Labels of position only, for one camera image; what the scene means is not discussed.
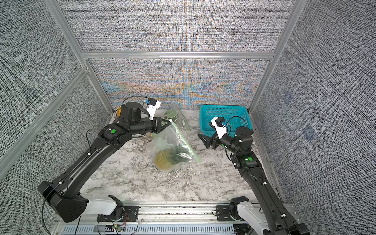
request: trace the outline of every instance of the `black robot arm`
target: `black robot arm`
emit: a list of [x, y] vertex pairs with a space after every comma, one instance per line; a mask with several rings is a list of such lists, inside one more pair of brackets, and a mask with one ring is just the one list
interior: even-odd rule
[[[105, 126], [81, 157], [52, 182], [43, 181], [38, 191], [46, 202], [65, 221], [71, 222], [78, 218], [86, 209], [89, 200], [80, 195], [80, 189], [98, 167], [127, 141], [132, 135], [148, 132], [160, 133], [170, 125], [170, 122], [160, 117], [150, 120], [141, 119], [141, 112], [148, 114], [139, 103], [128, 102], [121, 106], [121, 113], [111, 124]], [[122, 213], [122, 204], [112, 197], [119, 210], [114, 210], [112, 216], [117, 218]]]
[[[221, 121], [217, 125], [222, 126], [224, 118], [218, 119]], [[263, 209], [269, 227], [269, 231], [265, 230], [264, 233], [309, 235], [307, 226], [304, 223], [297, 223], [269, 184], [260, 161], [252, 151], [252, 134], [253, 130], [241, 126], [236, 129], [234, 137], [224, 134], [219, 138], [217, 132], [212, 137], [203, 134], [198, 134], [198, 136], [206, 148], [212, 146], [213, 149], [216, 149], [222, 145], [233, 153], [230, 159], [234, 167], [251, 187]], [[242, 219], [238, 214], [237, 205], [244, 201], [248, 201], [248, 199], [238, 197], [230, 201], [230, 214], [234, 219]]]

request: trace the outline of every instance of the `gray fabric wall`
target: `gray fabric wall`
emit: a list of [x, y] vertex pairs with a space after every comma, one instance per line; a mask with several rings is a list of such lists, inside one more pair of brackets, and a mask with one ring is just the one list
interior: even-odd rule
[[43, 0], [0, 2], [0, 158], [80, 69]]
[[[80, 70], [43, 0], [0, 2], [0, 157]], [[46, 234], [37, 186], [87, 148], [85, 132], [108, 114], [85, 77], [0, 181], [0, 234]], [[55, 212], [47, 206], [51, 227]]]
[[295, 0], [57, 0], [83, 50], [273, 52]]
[[375, 1], [309, 0], [254, 111], [311, 234], [375, 234]]
[[[85, 77], [61, 105], [43, 130], [0, 181], [0, 234], [14, 223], [22, 230], [7, 234], [46, 234], [41, 222], [43, 197], [37, 187], [59, 176], [88, 148], [85, 133], [102, 128], [108, 113]], [[89, 132], [92, 143], [97, 132]], [[45, 207], [45, 221], [51, 227], [56, 213]]]

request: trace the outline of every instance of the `teal plastic basket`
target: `teal plastic basket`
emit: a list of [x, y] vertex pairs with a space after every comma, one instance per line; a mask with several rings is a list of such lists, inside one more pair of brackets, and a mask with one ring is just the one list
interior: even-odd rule
[[209, 126], [209, 122], [214, 117], [224, 117], [225, 121], [229, 121], [228, 131], [230, 136], [235, 135], [236, 128], [240, 126], [246, 126], [252, 130], [251, 119], [247, 109], [242, 106], [230, 106], [230, 105], [203, 105], [200, 107], [200, 129], [204, 135], [212, 136], [215, 133], [215, 129]]

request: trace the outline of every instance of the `green plastic bag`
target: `green plastic bag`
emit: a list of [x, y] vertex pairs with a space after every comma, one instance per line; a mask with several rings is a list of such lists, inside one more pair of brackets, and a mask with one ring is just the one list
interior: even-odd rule
[[199, 157], [173, 121], [146, 144], [146, 151], [154, 165], [164, 172], [179, 168], [183, 164], [200, 162]]

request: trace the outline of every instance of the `clear plastic bag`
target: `clear plastic bag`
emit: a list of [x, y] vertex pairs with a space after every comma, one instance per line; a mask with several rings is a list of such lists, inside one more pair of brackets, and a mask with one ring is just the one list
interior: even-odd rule
[[176, 105], [167, 110], [164, 115], [165, 119], [173, 120], [181, 132], [191, 131], [191, 127], [189, 126], [187, 119]]
[[146, 151], [154, 165], [164, 172], [179, 168], [183, 164], [200, 162], [199, 157], [173, 121], [147, 143]]

